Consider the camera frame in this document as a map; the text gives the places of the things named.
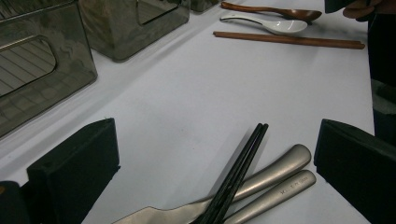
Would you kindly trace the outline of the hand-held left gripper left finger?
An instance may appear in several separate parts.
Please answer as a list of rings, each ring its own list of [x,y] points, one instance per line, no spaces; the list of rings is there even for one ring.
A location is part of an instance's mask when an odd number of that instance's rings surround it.
[[[27,168],[35,220],[81,224],[119,169],[115,120],[84,126]]]

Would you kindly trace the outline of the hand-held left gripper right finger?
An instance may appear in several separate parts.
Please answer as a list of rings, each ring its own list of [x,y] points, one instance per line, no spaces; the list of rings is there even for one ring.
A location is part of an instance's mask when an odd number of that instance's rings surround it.
[[[396,224],[396,147],[354,126],[325,119],[317,172],[371,224]]]

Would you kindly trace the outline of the white ceramic spoon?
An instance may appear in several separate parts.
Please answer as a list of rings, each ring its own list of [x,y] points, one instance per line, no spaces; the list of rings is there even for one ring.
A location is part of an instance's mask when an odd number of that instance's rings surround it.
[[[305,21],[288,20],[288,21],[267,21],[252,16],[242,14],[228,14],[219,18],[221,22],[250,22],[256,27],[270,32],[275,35],[296,35],[304,31],[308,24]]]

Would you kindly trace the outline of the metal table knife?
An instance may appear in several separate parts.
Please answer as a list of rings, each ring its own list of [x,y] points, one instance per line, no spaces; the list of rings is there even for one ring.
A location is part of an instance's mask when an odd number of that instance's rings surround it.
[[[311,152],[301,144],[294,145],[276,161],[248,177],[236,192],[233,202],[237,203],[264,189],[267,191],[282,181],[302,171],[311,160]],[[208,197],[178,208],[161,210],[146,207],[124,217],[113,224],[191,224],[209,206]]]

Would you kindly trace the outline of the translucent grey plastic bin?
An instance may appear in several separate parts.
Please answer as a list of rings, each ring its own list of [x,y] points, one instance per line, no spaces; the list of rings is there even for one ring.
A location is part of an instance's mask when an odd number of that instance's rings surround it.
[[[0,138],[96,78],[78,0],[0,0]]]
[[[78,0],[92,49],[122,62],[190,18],[191,0]]]
[[[191,0],[191,10],[194,12],[204,12],[217,5],[221,0]]]

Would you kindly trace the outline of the metal fork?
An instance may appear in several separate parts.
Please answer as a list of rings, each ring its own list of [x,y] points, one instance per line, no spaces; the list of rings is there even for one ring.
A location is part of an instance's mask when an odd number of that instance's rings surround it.
[[[305,191],[316,182],[317,179],[311,171],[302,170],[269,189],[254,201],[227,217],[223,221],[223,224],[245,224],[254,217],[275,208]]]

